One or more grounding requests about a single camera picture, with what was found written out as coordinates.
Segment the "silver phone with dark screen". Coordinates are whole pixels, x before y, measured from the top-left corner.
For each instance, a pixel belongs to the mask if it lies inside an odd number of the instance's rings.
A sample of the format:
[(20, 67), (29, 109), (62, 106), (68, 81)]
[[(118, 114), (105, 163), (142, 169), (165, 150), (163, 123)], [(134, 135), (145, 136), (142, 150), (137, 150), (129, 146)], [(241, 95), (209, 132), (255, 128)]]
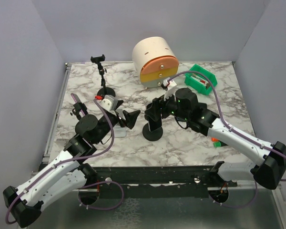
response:
[(161, 108), (158, 99), (153, 99), (146, 106), (145, 115), (151, 132), (162, 127)]

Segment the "silver folding phone stand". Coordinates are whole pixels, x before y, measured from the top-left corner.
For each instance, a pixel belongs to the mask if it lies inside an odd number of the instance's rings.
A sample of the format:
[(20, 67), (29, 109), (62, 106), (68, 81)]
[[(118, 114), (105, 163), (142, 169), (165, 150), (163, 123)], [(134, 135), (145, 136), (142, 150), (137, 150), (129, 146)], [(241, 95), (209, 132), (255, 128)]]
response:
[(124, 119), (123, 110), (121, 108), (116, 109), (116, 113), (119, 116), (120, 121), (114, 127), (114, 134), (117, 138), (126, 137), (126, 127), (123, 125), (122, 119)]

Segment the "black round-base phone stand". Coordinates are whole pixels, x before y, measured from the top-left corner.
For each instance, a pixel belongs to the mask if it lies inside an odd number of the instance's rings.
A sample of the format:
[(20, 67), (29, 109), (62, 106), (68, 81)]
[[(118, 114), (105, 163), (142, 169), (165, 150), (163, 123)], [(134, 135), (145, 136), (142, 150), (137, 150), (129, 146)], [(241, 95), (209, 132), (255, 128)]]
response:
[(159, 129), (151, 132), (149, 130), (149, 125), (148, 125), (148, 121), (147, 121), (147, 123), (143, 126), (142, 133), (143, 133), (143, 136), (144, 136), (144, 138), (146, 140), (148, 140), (148, 141), (158, 141), (162, 137), (162, 135), (163, 135), (163, 129), (161, 127)]

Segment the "black adjustable phone stand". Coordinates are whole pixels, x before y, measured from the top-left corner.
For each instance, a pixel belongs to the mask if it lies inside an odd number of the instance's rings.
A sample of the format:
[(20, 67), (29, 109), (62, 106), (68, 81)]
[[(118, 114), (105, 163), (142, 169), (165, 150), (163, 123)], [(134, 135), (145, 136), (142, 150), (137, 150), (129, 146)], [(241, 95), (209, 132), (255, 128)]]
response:
[(104, 78), (104, 74), (107, 73), (107, 70), (102, 66), (102, 62), (105, 61), (105, 55), (98, 57), (91, 57), (91, 62), (97, 64), (99, 75), (101, 76), (101, 89), (97, 92), (97, 96), (104, 97), (105, 95), (111, 95), (113, 97), (116, 96), (115, 91), (106, 86), (106, 80)]

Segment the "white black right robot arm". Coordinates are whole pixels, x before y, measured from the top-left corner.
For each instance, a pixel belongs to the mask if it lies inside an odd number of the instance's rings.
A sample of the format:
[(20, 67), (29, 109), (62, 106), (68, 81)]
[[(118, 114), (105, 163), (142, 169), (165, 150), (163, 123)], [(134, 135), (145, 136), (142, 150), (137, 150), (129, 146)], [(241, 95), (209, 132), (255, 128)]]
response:
[(247, 157), (241, 163), (218, 162), (209, 175), (210, 183), (219, 187), (231, 180), (254, 180), (267, 189), (276, 189), (286, 171), (286, 145), (259, 140), (231, 124), (223, 123), (220, 116), (200, 103), (188, 88), (178, 89), (170, 97), (154, 98), (146, 106), (147, 124), (143, 136), (157, 141), (163, 135), (162, 120), (168, 116), (187, 123), (187, 128), (204, 136), (216, 138)]

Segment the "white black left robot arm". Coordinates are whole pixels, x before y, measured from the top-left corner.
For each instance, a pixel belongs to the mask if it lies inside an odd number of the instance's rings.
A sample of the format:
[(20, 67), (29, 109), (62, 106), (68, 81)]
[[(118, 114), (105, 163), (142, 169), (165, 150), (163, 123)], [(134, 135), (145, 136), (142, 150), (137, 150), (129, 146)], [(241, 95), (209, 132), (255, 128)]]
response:
[(133, 129), (140, 110), (127, 112), (120, 108), (123, 100), (106, 95), (96, 96), (95, 105), (103, 116), (98, 119), (74, 98), (72, 111), (78, 119), (75, 135), (63, 150), (40, 172), (25, 183), (3, 191), (7, 212), (5, 222), (25, 228), (36, 221), (48, 205), (78, 188), (99, 185), (97, 173), (87, 159), (107, 153), (115, 140), (114, 126)]

